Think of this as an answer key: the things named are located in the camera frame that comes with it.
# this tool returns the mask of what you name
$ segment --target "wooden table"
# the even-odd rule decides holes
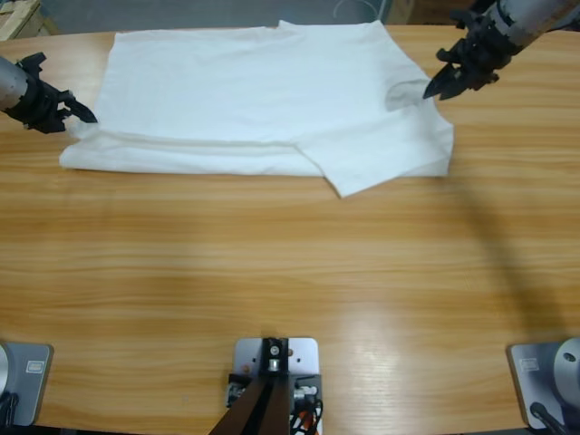
[[[462,36],[391,33],[429,74]],[[0,53],[43,50],[91,105],[112,38]],[[329,435],[523,426],[506,347],[580,334],[579,43],[546,35],[440,104],[450,177],[343,200],[323,179],[64,170],[73,140],[0,117],[0,334],[54,346],[39,422],[207,433],[234,343],[272,334],[318,340]]]

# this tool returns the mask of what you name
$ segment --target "label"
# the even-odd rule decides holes
[[[26,364],[26,372],[34,374],[43,374],[44,361],[29,361]]]
[[[537,372],[540,366],[537,364],[537,358],[525,358],[519,360],[519,366],[524,372]]]

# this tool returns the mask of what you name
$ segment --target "folded white t-shirt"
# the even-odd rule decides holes
[[[117,34],[66,168],[325,176],[341,196],[447,173],[453,128],[380,22]]]

